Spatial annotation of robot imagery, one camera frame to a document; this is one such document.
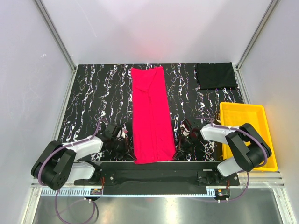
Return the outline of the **pink t shirt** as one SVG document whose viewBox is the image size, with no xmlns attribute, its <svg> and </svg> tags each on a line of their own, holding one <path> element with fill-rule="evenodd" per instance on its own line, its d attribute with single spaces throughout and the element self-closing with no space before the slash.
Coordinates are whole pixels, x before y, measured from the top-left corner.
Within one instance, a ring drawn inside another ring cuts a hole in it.
<svg viewBox="0 0 299 224">
<path fill-rule="evenodd" d="M 171 161 L 175 153 L 162 67 L 131 69 L 135 164 Z"/>
</svg>

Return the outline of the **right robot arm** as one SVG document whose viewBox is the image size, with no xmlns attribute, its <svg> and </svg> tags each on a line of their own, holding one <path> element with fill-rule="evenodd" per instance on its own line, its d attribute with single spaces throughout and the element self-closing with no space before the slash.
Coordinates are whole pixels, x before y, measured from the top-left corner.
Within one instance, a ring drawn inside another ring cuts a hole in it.
<svg viewBox="0 0 299 224">
<path fill-rule="evenodd" d="M 251 124 L 231 127 L 217 125 L 214 119 L 210 120 L 211 122 L 201 123 L 184 120 L 173 156 L 173 160 L 177 160 L 191 154 L 202 140 L 216 141 L 229 146 L 232 156 L 219 163 L 212 171 L 206 172 L 204 176 L 199 175 L 199 184 L 218 185 L 223 181 L 227 182 L 231 175 L 242 171 L 250 172 L 267 164 L 268 158 L 272 156 L 271 148 Z"/>
</svg>

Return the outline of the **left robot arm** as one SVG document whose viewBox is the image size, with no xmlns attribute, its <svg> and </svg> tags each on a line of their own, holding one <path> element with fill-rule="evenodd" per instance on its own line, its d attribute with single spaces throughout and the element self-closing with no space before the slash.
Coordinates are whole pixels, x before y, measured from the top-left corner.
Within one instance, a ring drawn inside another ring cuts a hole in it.
<svg viewBox="0 0 299 224">
<path fill-rule="evenodd" d="M 118 160 L 136 161 L 126 132 L 120 126 L 108 124 L 103 131 L 97 127 L 93 135 L 75 142 L 53 140 L 33 165 L 31 175 L 52 190 L 61 189 L 67 182 L 96 185 L 104 181 L 99 165 L 82 158 L 110 150 L 115 151 Z"/>
</svg>

